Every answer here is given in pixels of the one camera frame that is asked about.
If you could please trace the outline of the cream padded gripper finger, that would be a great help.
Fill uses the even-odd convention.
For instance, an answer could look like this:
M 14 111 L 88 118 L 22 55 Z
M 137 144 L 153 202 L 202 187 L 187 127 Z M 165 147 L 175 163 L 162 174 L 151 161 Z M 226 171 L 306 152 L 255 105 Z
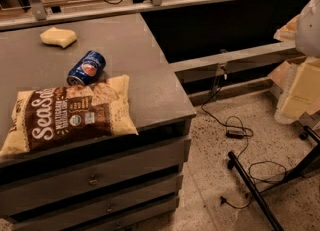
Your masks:
M 307 113 L 320 111 L 320 59 L 304 57 L 302 63 L 289 63 L 282 79 L 283 92 L 274 115 L 281 124 L 291 124 Z

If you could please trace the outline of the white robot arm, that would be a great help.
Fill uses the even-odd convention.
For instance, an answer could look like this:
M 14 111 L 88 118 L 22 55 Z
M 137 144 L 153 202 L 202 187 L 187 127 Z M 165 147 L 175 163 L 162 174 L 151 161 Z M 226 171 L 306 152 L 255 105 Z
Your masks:
M 297 51 L 306 56 L 303 63 L 289 69 L 275 113 L 277 122 L 291 124 L 305 112 L 311 114 L 320 98 L 320 0 L 310 0 L 274 38 L 294 41 Z

